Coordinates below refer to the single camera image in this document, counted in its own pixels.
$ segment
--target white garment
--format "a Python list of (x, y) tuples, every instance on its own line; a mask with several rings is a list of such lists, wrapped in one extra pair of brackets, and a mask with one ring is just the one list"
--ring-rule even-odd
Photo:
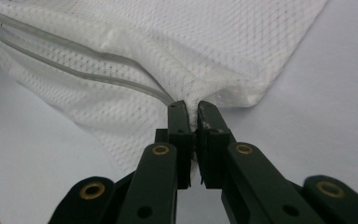
[(0, 0), (0, 63), (88, 127), (123, 175), (136, 168), (166, 104), (251, 106), (325, 0)]

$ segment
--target gray zipper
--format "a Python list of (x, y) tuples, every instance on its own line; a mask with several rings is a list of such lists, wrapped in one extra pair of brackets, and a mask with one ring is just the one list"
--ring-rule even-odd
[(125, 88), (129, 88), (129, 89), (132, 89), (135, 91), (142, 92), (144, 94), (147, 94), (147, 95), (150, 95), (150, 96), (153, 96), (153, 97), (159, 99), (165, 105), (169, 105), (174, 102), (173, 98), (159, 85), (159, 83), (153, 78), (153, 76), (150, 73), (148, 73), (140, 64), (138, 64), (136, 61), (134, 61), (132, 59), (125, 58), (125, 57), (115, 55), (115, 54), (97, 52), (97, 51), (90, 49), (88, 47), (79, 45), (71, 40), (68, 40), (68, 39), (65, 39), (65, 38), (62, 38), (62, 37), (59, 37), (56, 35), (52, 35), (50, 33), (47, 33), (45, 31), (37, 29), (37, 28), (30, 26), (28, 24), (22, 23), (20, 21), (15, 21), (15, 20), (13, 20), (5, 15), (2, 15), (2, 14), (0, 14), (0, 22), (2, 22), (5, 25), (8, 25), (10, 27), (13, 27), (15, 29), (21, 30), (27, 34), (37, 36), (40, 38), (45, 38), (48, 41), (52, 41), (55, 44), (65, 45), (67, 48), (71, 48), (76, 51), (80, 51), (87, 55), (102, 58), (105, 60), (109, 60), (114, 63), (125, 64), (127, 66), (131, 66), (133, 68), (141, 70), (143, 73), (147, 74), (157, 84), (157, 86), (160, 87), (161, 91), (157, 91), (153, 88), (146, 87), (142, 84), (128, 81), (128, 80), (121, 79), (121, 78), (105, 77), (105, 76), (76, 71), (75, 69), (72, 69), (70, 67), (62, 65), (60, 63), (53, 62), (52, 60), (46, 59), (40, 55), (32, 53), (31, 51), (24, 49), (20, 46), (17, 46), (16, 44), (10, 42), (6, 38), (0, 36), (0, 41), (2, 43), (10, 46), (11, 48), (17, 50), (18, 52), (21, 52), (35, 60), (38, 60), (41, 63), (45, 63), (51, 67), (59, 69), (65, 73), (68, 73), (75, 77), (79, 77), (79, 78), (83, 78), (83, 79), (91, 80), (91, 81), (107, 83), (107, 84), (116, 85), (116, 86), (120, 86), (120, 87), (125, 87)]

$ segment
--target white table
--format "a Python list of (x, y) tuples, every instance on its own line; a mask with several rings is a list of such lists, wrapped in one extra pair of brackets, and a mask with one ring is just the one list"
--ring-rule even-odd
[[(222, 113), (286, 178), (331, 175), (358, 192), (358, 1), (330, 1), (265, 98)], [(103, 147), (0, 69), (1, 221), (46, 222), (92, 175), (117, 176)], [(199, 182), (179, 194), (177, 223), (228, 223), (220, 191)]]

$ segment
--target textured white fabric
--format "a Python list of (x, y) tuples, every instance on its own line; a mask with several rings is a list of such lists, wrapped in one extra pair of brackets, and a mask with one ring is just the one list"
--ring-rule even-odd
[(73, 76), (32, 54), (81, 74), (185, 100), (194, 121), (202, 99), (221, 106), (256, 104), (324, 4), (0, 0), (0, 63), (88, 127), (126, 174), (155, 129), (166, 126), (165, 104), (145, 91)]

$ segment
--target brass screw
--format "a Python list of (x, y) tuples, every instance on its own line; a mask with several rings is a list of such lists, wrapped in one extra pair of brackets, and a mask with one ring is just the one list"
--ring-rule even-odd
[(104, 184), (101, 182), (91, 182), (80, 190), (80, 198), (92, 200), (100, 197), (105, 190)]
[(165, 146), (156, 146), (156, 147), (153, 147), (153, 149), (152, 149), (153, 154), (155, 154), (157, 156), (165, 155), (169, 151), (170, 151), (170, 149), (168, 147), (165, 147)]
[(316, 188), (323, 194), (332, 198), (343, 198), (345, 197), (344, 190), (338, 185), (330, 181), (320, 181), (316, 184)]
[(240, 153), (244, 155), (250, 155), (253, 153), (253, 149), (246, 145), (236, 145), (235, 149)]

